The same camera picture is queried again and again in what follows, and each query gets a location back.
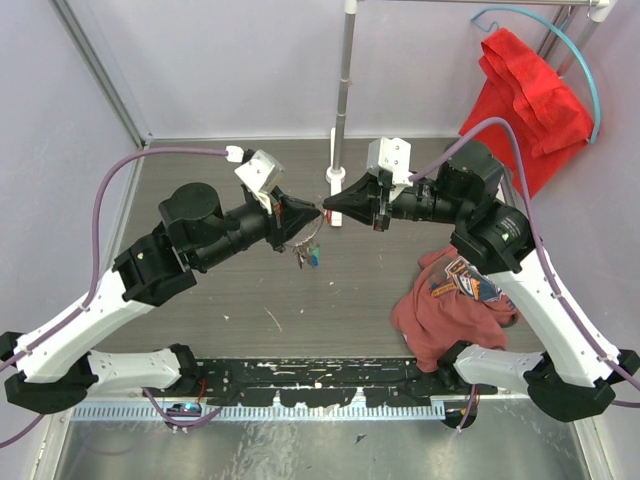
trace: gray floor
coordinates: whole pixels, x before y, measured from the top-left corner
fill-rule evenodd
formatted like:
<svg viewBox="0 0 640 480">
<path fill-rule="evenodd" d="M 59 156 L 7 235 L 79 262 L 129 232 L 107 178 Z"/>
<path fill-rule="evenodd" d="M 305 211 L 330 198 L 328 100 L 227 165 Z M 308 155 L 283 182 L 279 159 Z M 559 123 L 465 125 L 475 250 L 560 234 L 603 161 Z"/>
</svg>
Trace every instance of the gray floor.
<svg viewBox="0 0 640 480">
<path fill-rule="evenodd" d="M 476 422 L 462 434 L 439 421 L 417 420 L 213 422 L 187 435 L 172 435 L 158 421 L 73 421 L 55 478 L 590 477 L 573 425 L 552 420 L 526 400 L 483 399 Z"/>
<path fill-rule="evenodd" d="M 364 173 L 369 143 L 346 142 L 346 185 Z M 418 168 L 437 157 L 448 141 L 411 143 L 412 165 Z M 238 144 L 264 149 L 285 166 L 281 187 L 286 193 L 318 202 L 328 195 L 327 140 Z M 233 169 L 219 158 L 148 158 L 123 246 L 157 225 L 158 203 L 184 183 L 210 183 L 218 190 L 223 209 L 240 204 L 242 193 Z M 191 291 L 120 328 L 99 348 L 139 352 L 180 342 L 199 357 L 408 355 L 402 336 L 390 325 L 391 309 L 410 289 L 419 271 L 418 258 L 444 248 L 450 231 L 450 226 L 394 221 L 388 232 L 376 233 L 345 219 L 340 229 L 325 226 L 320 231 L 321 265 L 315 270 L 299 270 L 290 252 L 275 253 L 262 242 L 199 276 Z M 508 335 L 511 350 L 541 348 L 524 322 L 509 329 Z"/>
</svg>

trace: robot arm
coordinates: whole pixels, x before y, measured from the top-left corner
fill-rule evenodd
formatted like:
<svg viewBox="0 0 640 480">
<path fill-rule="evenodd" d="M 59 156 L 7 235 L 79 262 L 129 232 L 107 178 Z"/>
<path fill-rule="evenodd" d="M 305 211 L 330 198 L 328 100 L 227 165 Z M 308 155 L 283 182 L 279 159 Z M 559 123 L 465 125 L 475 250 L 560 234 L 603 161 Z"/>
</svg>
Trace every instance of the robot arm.
<svg viewBox="0 0 640 480">
<path fill-rule="evenodd" d="M 189 347 L 152 353 L 110 354 L 91 350 L 134 318 L 160 307 L 207 272 L 266 239 L 274 250 L 321 212 L 285 195 L 277 186 L 283 167 L 263 151 L 248 151 L 236 174 L 245 203 L 223 213 L 215 189 L 204 183 L 180 187 L 159 205 L 162 221 L 120 254 L 100 281 L 94 301 L 71 325 L 20 359 L 5 382 L 10 403 L 38 413 L 63 411 L 87 394 L 139 392 L 141 387 L 191 391 L 200 378 Z M 83 298 L 28 334 L 0 336 L 0 358 L 26 346 L 60 323 Z"/>
<path fill-rule="evenodd" d="M 413 183 L 409 154 L 409 144 L 401 139 L 372 143 L 367 173 L 323 206 L 377 231 L 388 229 L 392 218 L 455 225 L 451 244 L 509 296 L 547 349 L 519 354 L 461 341 L 440 359 L 441 373 L 528 394 L 561 421 L 602 413 L 615 398 L 611 385 L 622 379 L 601 361 L 555 297 L 526 216 L 496 199 L 502 165 L 482 144 L 470 142 L 440 167 L 435 179 Z M 607 357 L 635 373 L 637 354 L 607 341 L 557 276 L 556 281 Z"/>
</svg>

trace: metal pole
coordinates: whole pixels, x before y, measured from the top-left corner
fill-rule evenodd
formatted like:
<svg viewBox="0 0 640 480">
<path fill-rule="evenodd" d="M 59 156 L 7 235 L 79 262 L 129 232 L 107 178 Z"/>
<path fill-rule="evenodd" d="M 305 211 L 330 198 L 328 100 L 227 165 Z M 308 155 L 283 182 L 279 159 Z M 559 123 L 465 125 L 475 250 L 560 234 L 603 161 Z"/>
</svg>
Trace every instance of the metal pole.
<svg viewBox="0 0 640 480">
<path fill-rule="evenodd" d="M 578 47 L 578 50 L 582 51 L 582 49 L 587 45 L 587 43 L 589 42 L 589 39 L 597 30 L 599 25 L 600 25 L 600 22 L 594 22 L 593 20 L 589 20 L 589 23 L 587 23 L 587 25 L 582 30 L 580 37 L 578 37 L 578 39 L 574 42 L 576 44 L 576 47 Z M 575 59 L 576 57 L 572 52 L 567 53 L 567 56 L 564 57 L 564 60 L 562 61 L 562 63 L 560 64 L 560 67 L 558 68 L 558 76 L 560 78 L 564 77 L 564 75 L 567 73 L 567 71 L 569 70 L 569 68 L 571 67 Z"/>
<path fill-rule="evenodd" d="M 578 7 L 560 7 L 556 12 L 556 16 L 553 18 L 553 22 L 551 23 L 553 23 L 561 30 L 566 29 L 569 25 L 571 25 L 571 22 L 573 21 L 577 13 Z M 536 53 L 544 60 L 549 60 L 551 55 L 553 55 L 556 47 L 558 46 L 558 42 L 560 42 L 558 36 L 551 30 L 547 30 L 547 34 L 544 36 L 544 39 L 540 43 L 540 46 L 538 47 L 538 51 Z"/>
<path fill-rule="evenodd" d="M 351 53 L 353 51 L 353 34 L 356 26 L 356 9 L 345 8 L 344 34 L 342 40 L 342 66 L 340 67 L 340 86 L 338 89 L 338 110 L 336 112 L 336 132 L 333 144 L 333 161 L 331 169 L 340 170 L 342 162 L 344 125 L 347 119 L 347 96 L 349 95 L 349 74 L 351 72 Z"/>
</svg>

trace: black cylinder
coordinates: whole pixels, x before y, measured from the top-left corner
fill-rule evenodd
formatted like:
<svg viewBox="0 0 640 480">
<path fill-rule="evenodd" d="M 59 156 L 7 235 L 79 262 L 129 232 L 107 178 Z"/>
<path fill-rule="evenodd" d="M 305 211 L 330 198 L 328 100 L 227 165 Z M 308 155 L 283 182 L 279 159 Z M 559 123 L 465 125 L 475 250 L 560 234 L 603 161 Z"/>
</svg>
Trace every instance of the black cylinder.
<svg viewBox="0 0 640 480">
<path fill-rule="evenodd" d="M 433 187 L 422 183 L 405 189 L 391 204 L 391 216 L 414 222 L 454 223 L 459 202 L 445 200 L 433 193 Z"/>
<path fill-rule="evenodd" d="M 188 254 L 191 268 L 201 273 L 224 262 L 236 253 L 248 249 L 269 234 L 267 212 L 258 202 L 249 202 L 227 212 L 225 220 L 237 220 L 240 228 L 227 231 L 215 243 L 197 248 Z"/>
</svg>

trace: blue hanger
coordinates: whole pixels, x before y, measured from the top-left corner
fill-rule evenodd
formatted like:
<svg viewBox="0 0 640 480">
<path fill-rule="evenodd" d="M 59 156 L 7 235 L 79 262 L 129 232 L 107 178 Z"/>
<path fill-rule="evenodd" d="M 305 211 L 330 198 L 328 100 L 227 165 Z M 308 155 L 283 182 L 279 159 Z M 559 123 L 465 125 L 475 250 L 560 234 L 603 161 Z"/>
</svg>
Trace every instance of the blue hanger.
<svg viewBox="0 0 640 480">
<path fill-rule="evenodd" d="M 549 20 L 547 20 L 544 17 L 541 17 L 537 13 L 534 13 L 534 12 L 532 12 L 530 10 L 525 10 L 524 8 L 518 8 L 518 7 L 488 7 L 488 8 L 485 8 L 484 10 L 481 10 L 480 12 L 478 12 L 471 19 L 471 21 L 476 26 L 481 28 L 483 31 L 485 31 L 487 33 L 491 33 L 494 28 L 496 30 L 499 29 L 500 28 L 500 24 L 498 22 L 492 22 L 491 25 L 489 25 L 488 28 L 487 27 L 483 27 L 478 22 L 478 18 L 480 18 L 486 12 L 497 11 L 497 10 L 504 10 L 504 11 L 508 11 L 508 12 L 521 13 L 522 15 L 526 15 L 529 18 L 533 18 L 534 20 L 537 20 L 538 22 L 542 23 L 545 27 L 547 27 L 549 30 L 551 30 L 553 33 L 555 33 L 558 37 L 560 37 L 560 40 L 562 40 L 564 43 L 566 43 L 567 47 L 569 47 L 569 50 L 571 50 L 573 52 L 573 54 L 576 56 L 576 59 L 580 63 L 580 66 L 582 67 L 582 70 L 584 71 L 584 74 L 587 77 L 587 83 L 589 84 L 589 90 L 591 90 L 591 98 L 593 99 L 593 116 L 595 118 L 594 118 L 594 125 L 593 125 L 593 133 L 591 134 L 591 138 L 589 139 L 589 143 L 594 143 L 596 141 L 596 136 L 598 135 L 598 131 L 600 130 L 600 122 L 601 122 L 600 96 L 598 95 L 598 89 L 596 87 L 596 82 L 593 79 L 593 75 L 591 74 L 591 70 L 589 69 L 589 65 L 587 65 L 587 62 L 584 59 L 584 57 L 582 56 L 582 53 L 580 53 L 580 50 L 578 49 L 578 47 L 576 47 L 576 45 L 571 41 L 571 39 L 569 37 L 567 37 L 567 35 L 561 29 L 556 27 Z"/>
</svg>

